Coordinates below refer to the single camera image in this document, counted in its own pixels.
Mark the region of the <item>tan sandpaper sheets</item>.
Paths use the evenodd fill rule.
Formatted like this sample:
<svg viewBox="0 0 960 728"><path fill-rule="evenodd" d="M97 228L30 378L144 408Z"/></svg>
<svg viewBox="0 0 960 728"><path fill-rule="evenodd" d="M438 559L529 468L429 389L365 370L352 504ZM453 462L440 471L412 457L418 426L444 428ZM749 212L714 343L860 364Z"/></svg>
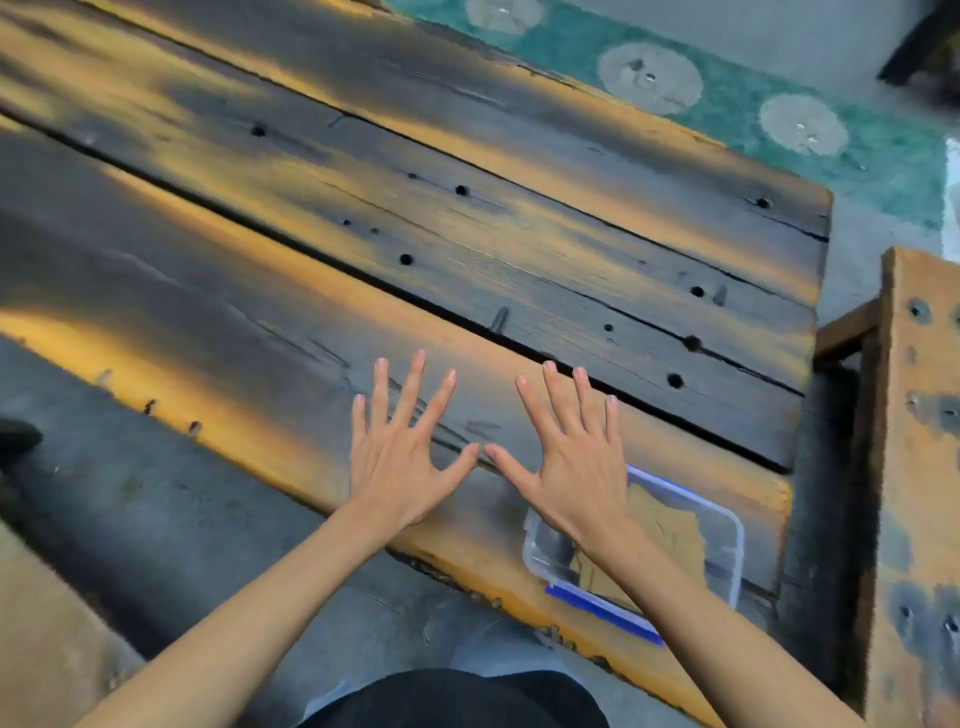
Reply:
<svg viewBox="0 0 960 728"><path fill-rule="evenodd" d="M706 541L699 531L695 513L669 507L637 481L627 487L627 507L651 540L702 587L707 586L704 574ZM570 569L578 577L580 589L609 601L632 613L642 615L640 607L582 550L571 560Z"/></svg>

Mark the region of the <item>person's left hand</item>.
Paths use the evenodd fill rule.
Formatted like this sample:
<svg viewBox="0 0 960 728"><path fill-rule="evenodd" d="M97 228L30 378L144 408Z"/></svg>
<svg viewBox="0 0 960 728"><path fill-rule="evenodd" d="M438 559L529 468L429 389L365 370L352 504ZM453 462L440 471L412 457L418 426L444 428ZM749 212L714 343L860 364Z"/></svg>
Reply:
<svg viewBox="0 0 960 728"><path fill-rule="evenodd" d="M380 544L422 520L443 501L431 499L427 492L428 459L434 431L454 394L457 373L447 371L419 418L412 419L411 425L422 427L416 439L389 436L389 423L398 404L389 414L389 383L389 360L379 358L374 364L371 396L366 396L366 441L355 454L350 449L346 506Z"/></svg>

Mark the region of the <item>person's right hand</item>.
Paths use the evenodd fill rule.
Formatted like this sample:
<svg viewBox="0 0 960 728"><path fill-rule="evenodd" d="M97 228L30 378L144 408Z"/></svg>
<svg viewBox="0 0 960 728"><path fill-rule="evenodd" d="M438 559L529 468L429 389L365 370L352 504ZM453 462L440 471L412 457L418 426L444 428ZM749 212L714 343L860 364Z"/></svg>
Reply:
<svg viewBox="0 0 960 728"><path fill-rule="evenodd" d="M586 433L570 436L560 431L549 397L546 403L531 380L518 375L514 384L542 450L540 495L528 503L594 562L613 567L636 558L645 542L627 507L623 443L619 454L606 439L606 396L594 391L586 376L581 390Z"/></svg>

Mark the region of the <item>white object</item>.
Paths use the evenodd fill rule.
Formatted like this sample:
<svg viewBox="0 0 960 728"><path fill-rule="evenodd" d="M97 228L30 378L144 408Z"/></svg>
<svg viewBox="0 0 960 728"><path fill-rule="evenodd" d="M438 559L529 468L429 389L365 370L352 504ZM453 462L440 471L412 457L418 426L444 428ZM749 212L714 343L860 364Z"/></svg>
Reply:
<svg viewBox="0 0 960 728"><path fill-rule="evenodd" d="M944 185L942 191L942 258L960 265L960 138L944 139Z"/></svg>

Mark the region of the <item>clear plastic container blue rim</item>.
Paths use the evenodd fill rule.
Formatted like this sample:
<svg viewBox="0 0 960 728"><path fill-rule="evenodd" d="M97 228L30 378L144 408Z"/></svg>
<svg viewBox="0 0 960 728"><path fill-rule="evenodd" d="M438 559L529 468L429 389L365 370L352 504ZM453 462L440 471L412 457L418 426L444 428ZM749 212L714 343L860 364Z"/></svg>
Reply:
<svg viewBox="0 0 960 728"><path fill-rule="evenodd" d="M738 607L743 569L745 533L740 518L731 510L702 495L632 465L627 466L628 485L636 481L669 507L697 515L705 540L703 573L705 588L731 609ZM570 568L582 549L569 536L556 531L539 513L530 509L524 521L525 537L521 558L531 574L545 583L547 596L582 613L616 626L658 647L664 645L659 632L644 614L637 614L579 588L578 576Z"/></svg>

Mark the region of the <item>person's right forearm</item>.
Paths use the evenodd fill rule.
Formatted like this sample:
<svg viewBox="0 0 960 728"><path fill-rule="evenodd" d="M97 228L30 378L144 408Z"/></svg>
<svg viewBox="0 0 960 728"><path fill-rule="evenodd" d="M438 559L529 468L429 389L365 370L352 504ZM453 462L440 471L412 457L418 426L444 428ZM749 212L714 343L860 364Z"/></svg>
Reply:
<svg viewBox="0 0 960 728"><path fill-rule="evenodd" d="M695 583L630 516L575 539L654 625L725 728L867 728L772 637Z"/></svg>

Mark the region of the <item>person's left forearm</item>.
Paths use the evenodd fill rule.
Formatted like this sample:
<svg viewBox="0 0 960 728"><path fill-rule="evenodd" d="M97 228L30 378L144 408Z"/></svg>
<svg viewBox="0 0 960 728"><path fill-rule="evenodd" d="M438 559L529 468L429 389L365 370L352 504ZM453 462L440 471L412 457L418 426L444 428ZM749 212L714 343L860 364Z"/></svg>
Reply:
<svg viewBox="0 0 960 728"><path fill-rule="evenodd" d="M331 596L410 522L351 501L74 728L230 728Z"/></svg>

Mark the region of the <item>scorched wooden frame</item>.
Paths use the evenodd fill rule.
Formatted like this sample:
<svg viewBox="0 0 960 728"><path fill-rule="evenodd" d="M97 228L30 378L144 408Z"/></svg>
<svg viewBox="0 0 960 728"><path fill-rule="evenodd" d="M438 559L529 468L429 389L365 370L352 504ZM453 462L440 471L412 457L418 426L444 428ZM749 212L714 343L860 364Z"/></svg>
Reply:
<svg viewBox="0 0 960 728"><path fill-rule="evenodd" d="M817 369L852 355L842 696L872 728L960 728L960 264L888 249L817 333Z"/></svg>

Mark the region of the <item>green mat with grey circles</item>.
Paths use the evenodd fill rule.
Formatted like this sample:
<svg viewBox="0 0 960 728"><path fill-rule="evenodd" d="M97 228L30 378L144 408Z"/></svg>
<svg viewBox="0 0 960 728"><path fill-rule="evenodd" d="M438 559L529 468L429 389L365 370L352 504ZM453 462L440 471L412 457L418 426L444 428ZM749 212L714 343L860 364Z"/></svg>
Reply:
<svg viewBox="0 0 960 728"><path fill-rule="evenodd" d="M936 233L960 110L875 79L914 0L386 0Z"/></svg>

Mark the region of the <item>person's black shorts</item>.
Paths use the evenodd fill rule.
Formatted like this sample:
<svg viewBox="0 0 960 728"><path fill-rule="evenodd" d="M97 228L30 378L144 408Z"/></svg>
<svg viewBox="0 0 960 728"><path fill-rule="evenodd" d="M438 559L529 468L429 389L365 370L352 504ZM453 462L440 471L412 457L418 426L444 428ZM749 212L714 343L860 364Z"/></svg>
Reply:
<svg viewBox="0 0 960 728"><path fill-rule="evenodd" d="M481 676L391 674L308 714L295 728L611 728L590 692L550 670Z"/></svg>

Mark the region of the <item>tan wooden board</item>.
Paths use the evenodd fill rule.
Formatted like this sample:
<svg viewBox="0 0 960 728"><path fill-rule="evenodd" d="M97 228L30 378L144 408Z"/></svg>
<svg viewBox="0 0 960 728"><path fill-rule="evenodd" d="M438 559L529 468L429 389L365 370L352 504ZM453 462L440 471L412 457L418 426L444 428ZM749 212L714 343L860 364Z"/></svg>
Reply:
<svg viewBox="0 0 960 728"><path fill-rule="evenodd" d="M144 664L0 520L0 728L72 728Z"/></svg>

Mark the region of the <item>charred wooden plank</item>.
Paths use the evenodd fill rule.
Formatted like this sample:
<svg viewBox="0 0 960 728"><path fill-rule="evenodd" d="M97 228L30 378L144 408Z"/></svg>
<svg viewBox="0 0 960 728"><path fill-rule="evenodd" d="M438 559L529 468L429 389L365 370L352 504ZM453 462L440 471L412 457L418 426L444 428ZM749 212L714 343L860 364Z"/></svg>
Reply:
<svg viewBox="0 0 960 728"><path fill-rule="evenodd" d="M823 253L832 194L582 83L355 0L79 0L676 250Z"/></svg>
<svg viewBox="0 0 960 728"><path fill-rule="evenodd" d="M794 469L829 243L674 249L80 0L0 0L0 109Z"/></svg>
<svg viewBox="0 0 960 728"><path fill-rule="evenodd" d="M346 501L354 397L390 360L400 387L426 350L424 397L457 388L433 454L495 442L528 468L541 446L515 389L540 362L112 164L0 115L0 334L327 514ZM790 487L621 402L627 460L736 513L743 577L771 589ZM522 562L527 506L486 464L390 542L711 728L675 657L546 594Z"/></svg>

